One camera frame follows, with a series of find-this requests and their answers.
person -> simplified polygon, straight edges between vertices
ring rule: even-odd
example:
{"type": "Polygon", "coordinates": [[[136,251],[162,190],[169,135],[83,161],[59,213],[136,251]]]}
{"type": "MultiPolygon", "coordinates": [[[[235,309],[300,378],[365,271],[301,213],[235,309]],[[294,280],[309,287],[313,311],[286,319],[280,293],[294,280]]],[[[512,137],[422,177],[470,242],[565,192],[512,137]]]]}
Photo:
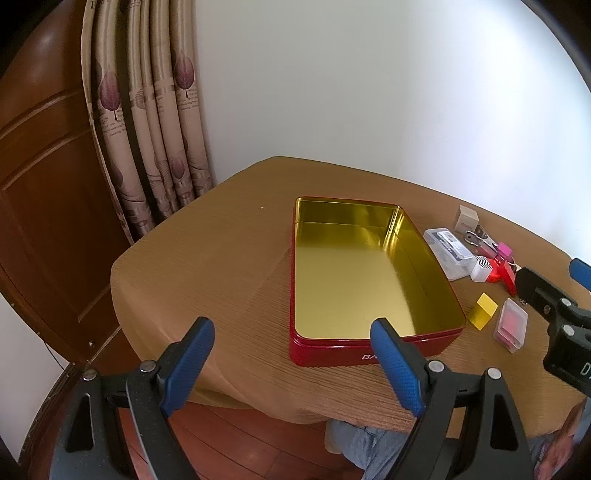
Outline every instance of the person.
{"type": "MultiPolygon", "coordinates": [[[[528,439],[535,480],[550,480],[566,463],[591,424],[591,399],[576,404],[563,425],[552,433],[528,439]]],[[[384,480],[400,454],[408,433],[357,427],[330,419],[324,444],[365,470],[362,480],[384,480]]]]}

curtain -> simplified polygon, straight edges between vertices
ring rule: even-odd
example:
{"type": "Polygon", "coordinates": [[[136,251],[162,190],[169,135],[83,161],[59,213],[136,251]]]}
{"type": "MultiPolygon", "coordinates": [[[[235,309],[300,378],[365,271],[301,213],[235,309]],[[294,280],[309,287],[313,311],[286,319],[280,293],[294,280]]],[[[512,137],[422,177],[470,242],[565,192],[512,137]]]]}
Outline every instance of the curtain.
{"type": "Polygon", "coordinates": [[[130,241],[213,186],[199,112],[192,0],[87,0],[90,126],[130,241]]]}

black cable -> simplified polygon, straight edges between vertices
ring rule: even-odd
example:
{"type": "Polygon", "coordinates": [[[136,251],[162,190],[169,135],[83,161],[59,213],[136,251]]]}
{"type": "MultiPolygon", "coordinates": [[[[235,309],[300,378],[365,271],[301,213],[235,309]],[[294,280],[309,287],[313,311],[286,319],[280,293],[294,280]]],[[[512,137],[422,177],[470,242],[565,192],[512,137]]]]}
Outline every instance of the black cable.
{"type": "Polygon", "coordinates": [[[51,354],[51,356],[56,361],[56,363],[60,366],[60,368],[62,369],[62,371],[65,372],[66,369],[64,367],[62,367],[61,363],[59,363],[59,361],[57,360],[56,356],[53,354],[53,352],[50,350],[49,346],[46,343],[45,343],[45,348],[47,348],[47,351],[51,354]]]}

table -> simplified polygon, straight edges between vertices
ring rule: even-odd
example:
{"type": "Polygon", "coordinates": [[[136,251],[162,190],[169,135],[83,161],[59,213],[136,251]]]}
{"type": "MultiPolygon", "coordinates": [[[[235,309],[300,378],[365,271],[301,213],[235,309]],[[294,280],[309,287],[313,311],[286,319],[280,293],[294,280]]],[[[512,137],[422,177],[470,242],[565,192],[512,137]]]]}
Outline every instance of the table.
{"type": "MultiPolygon", "coordinates": [[[[290,249],[299,196],[365,199],[401,205],[420,231],[448,227],[460,200],[406,181],[296,158],[256,163],[156,227],[115,262],[113,303],[131,346],[158,358],[199,315],[210,317],[216,342],[190,401],[256,408],[295,423],[325,417],[359,425],[409,430],[379,365],[302,368],[288,357],[290,249]]],[[[570,258],[532,232],[475,207],[490,235],[514,257],[571,294],[583,307],[591,297],[570,279],[570,258]]],[[[484,291],[500,305],[500,284],[453,282],[464,311],[484,291]]],[[[525,346],[512,355],[468,324],[439,358],[459,372],[501,369],[528,435],[558,428],[582,395],[542,367],[547,323],[532,308],[525,346]]]]}

human hand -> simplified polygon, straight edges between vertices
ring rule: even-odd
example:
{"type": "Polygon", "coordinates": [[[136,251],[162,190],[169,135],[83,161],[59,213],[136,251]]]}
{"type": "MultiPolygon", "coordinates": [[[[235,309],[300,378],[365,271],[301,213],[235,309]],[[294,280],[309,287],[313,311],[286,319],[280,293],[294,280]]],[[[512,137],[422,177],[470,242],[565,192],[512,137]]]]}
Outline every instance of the human hand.
{"type": "Polygon", "coordinates": [[[573,453],[573,436],[577,431],[585,401],[576,404],[566,417],[560,430],[548,446],[542,461],[535,470],[535,480],[550,480],[554,472],[560,469],[573,453]]]}

